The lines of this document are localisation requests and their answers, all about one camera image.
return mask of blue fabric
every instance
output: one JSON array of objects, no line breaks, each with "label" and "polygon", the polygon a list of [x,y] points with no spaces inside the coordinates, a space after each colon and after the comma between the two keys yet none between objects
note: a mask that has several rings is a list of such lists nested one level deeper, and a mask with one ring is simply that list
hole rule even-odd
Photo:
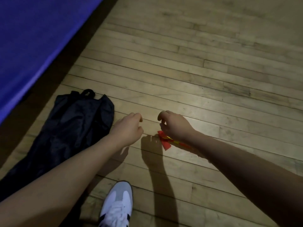
[{"label": "blue fabric", "polygon": [[102,0],[0,0],[0,123]]}]

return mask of person's right hand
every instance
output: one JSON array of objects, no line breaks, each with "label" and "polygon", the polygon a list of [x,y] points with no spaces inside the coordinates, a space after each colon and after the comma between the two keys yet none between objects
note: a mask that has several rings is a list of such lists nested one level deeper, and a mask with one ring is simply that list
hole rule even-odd
[{"label": "person's right hand", "polygon": [[161,111],[158,115],[158,121],[160,120],[161,130],[176,141],[186,143],[188,137],[195,132],[195,129],[193,129],[186,118],[180,114],[171,111]]}]

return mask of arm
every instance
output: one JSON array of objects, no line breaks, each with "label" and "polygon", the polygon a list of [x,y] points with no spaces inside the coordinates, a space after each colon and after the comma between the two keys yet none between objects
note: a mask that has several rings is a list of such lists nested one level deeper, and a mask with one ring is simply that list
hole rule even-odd
[{"label": "arm", "polygon": [[59,226],[103,164],[137,141],[142,117],[131,113],[109,135],[0,203],[0,226]]},{"label": "arm", "polygon": [[162,111],[158,120],[169,137],[197,149],[277,224],[303,226],[302,177],[194,130],[179,114]]}]

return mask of black fabric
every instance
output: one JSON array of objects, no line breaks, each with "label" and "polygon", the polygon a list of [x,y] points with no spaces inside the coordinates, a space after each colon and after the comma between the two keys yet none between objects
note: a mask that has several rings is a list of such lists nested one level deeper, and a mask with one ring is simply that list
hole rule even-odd
[{"label": "black fabric", "polygon": [[[84,90],[59,95],[27,156],[0,181],[0,202],[109,133],[114,105],[103,95]],[[82,196],[61,226],[77,223]]]}]

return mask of shoe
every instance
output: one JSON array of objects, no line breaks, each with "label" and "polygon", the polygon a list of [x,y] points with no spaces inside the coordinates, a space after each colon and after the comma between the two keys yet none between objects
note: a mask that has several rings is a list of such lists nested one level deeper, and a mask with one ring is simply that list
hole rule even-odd
[{"label": "shoe", "polygon": [[128,182],[117,182],[107,195],[99,227],[128,227],[132,212],[132,190]]}]

